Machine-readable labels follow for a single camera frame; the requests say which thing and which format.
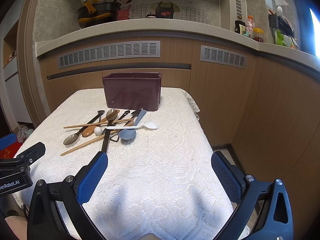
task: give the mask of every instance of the green shirt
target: green shirt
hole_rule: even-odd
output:
[[[155,10],[160,3],[161,3],[161,5],[160,5],[161,7],[171,8],[171,3],[170,3],[170,2],[156,2],[156,3],[154,3],[153,5],[151,5],[150,9]],[[172,3],[172,7],[173,7],[173,11],[174,11],[174,12],[180,12],[179,6],[176,5],[175,3]]]

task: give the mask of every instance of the yellow lid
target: yellow lid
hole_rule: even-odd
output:
[[[253,31],[256,33],[263,33],[263,30],[260,28],[253,28]]]

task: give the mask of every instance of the vent grille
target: vent grille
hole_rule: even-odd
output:
[[[241,9],[240,0],[236,0],[236,13],[237,13],[237,19],[242,19],[242,9]]]
[[[105,44],[58,56],[59,68],[115,58],[160,57],[160,41],[130,41]]]
[[[201,46],[200,61],[246,68],[247,56],[214,47]]]

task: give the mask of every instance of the bright light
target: bright light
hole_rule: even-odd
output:
[[[316,45],[316,56],[320,57],[320,22],[316,18],[313,11],[311,11],[311,17],[313,21],[313,28],[315,29],[315,45]]]

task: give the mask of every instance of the pile of utensils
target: pile of utensils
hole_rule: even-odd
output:
[[[149,128],[149,129],[158,129],[159,128],[159,126],[155,122],[152,122],[152,121],[147,121],[147,122],[144,122],[144,123],[138,125],[140,120],[142,119],[142,117],[147,112],[144,109],[133,111],[131,113],[132,117],[129,119],[123,119],[125,116],[127,116],[130,113],[129,110],[125,111],[117,119],[119,112],[120,112],[120,110],[110,109],[107,112],[106,117],[101,119],[101,116],[105,113],[105,111],[99,110],[98,114],[92,120],[90,120],[87,124],[79,124],[79,125],[72,125],[72,126],[64,127],[64,129],[82,127],[78,132],[68,136],[63,141],[64,145],[70,145],[70,144],[76,142],[78,140],[80,134],[82,134],[82,137],[88,137],[88,136],[92,135],[93,133],[95,133],[97,135],[97,137],[92,140],[89,140],[83,144],[80,144],[80,145],[60,154],[60,155],[64,156],[68,153],[71,153],[75,150],[81,149],[81,148],[83,148],[93,142],[96,142],[96,141],[99,141],[102,139],[103,139],[103,143],[102,143],[101,151],[106,153],[108,150],[109,140],[115,141],[115,142],[117,142],[119,140],[119,138],[121,138],[123,140],[131,140],[131,139],[135,138],[135,136],[136,136],[135,129],[140,128],[142,126]],[[126,122],[126,123],[124,124],[124,126],[114,126],[120,122]],[[102,131],[101,125],[105,125],[105,124],[107,125],[107,127]]]

